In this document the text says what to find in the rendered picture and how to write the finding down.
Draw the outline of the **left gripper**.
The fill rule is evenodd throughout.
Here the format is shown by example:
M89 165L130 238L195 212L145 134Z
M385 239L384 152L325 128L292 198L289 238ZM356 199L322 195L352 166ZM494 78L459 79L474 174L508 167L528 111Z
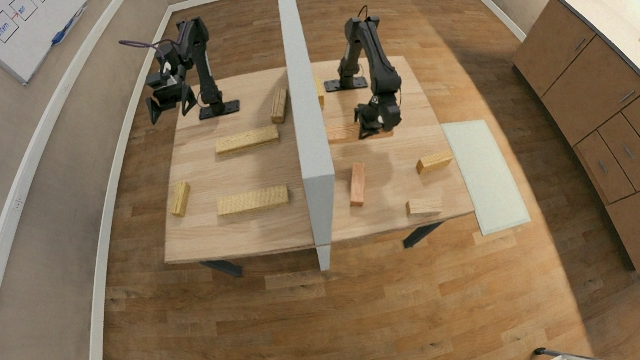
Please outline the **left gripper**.
M366 106L367 104L368 106ZM357 107L359 108L354 108L354 122L357 122L357 119L359 119L361 126L359 131L359 140L378 134L378 130L382 128L381 123L383 122L378 110L371 105L370 100L367 104L358 103ZM364 133L366 133L365 136L363 136Z

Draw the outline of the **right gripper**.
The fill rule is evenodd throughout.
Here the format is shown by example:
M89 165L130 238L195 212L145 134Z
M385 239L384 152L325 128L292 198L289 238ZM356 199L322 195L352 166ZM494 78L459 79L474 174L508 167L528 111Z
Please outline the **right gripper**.
M170 70L170 64L167 62L161 64L159 72L164 73L166 68ZM152 95L154 98L157 98L160 106L151 97L145 99L153 125L157 122L162 111L176 108L177 102L182 101L182 115L184 117L197 104L192 88L183 81L184 79L180 78L180 75L174 74L174 76L171 76L171 79L168 79L167 86L153 90ZM188 102L187 108L185 108L186 101Z

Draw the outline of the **light grey panel with slot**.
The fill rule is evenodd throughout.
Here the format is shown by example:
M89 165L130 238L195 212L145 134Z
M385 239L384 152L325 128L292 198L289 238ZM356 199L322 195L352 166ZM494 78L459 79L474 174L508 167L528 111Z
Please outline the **light grey panel with slot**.
M303 184L315 245L331 243L335 172L295 0L278 0Z

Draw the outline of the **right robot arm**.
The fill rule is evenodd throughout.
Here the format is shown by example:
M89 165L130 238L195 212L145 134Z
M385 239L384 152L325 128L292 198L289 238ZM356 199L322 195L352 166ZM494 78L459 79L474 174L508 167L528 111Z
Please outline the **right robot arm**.
M185 25L180 44L173 45L172 42L169 42L160 45L159 48L164 55L165 63L169 63L171 69L168 70L166 68L164 73L157 72L146 76L146 84L153 89L167 86L167 79L171 79L171 75L174 76L174 74L180 75L180 78L183 78L185 82L187 70L192 69L193 65L196 64L200 81L201 101L204 105L209 104L210 106L200 108L199 119L204 120L238 112L240 110L240 101L237 99L223 102L223 96L221 96L223 93L218 89L218 85L216 85L212 77L207 58L206 45L206 42L209 41L209 34L203 21L199 16L191 18L191 21L186 22L186 24L184 24L184 20L182 21L176 22L179 30L176 42L179 42L181 32ZM197 26L195 26L196 23L198 24Z

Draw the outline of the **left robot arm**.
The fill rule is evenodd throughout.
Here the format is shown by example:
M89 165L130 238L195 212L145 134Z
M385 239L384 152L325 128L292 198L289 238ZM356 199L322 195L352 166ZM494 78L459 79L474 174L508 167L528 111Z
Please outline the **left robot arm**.
M380 114L384 123L381 123L382 128L390 132L402 121L401 110L395 96L401 88L402 79L386 57L378 38L379 17L368 16L367 21L365 19L361 22L360 17L353 17L345 23L344 32L348 42L345 55L337 69L340 79L324 81L324 85L327 92L368 87L364 76L354 77L360 71L358 60L363 48L368 60L370 90L373 94L370 103Z

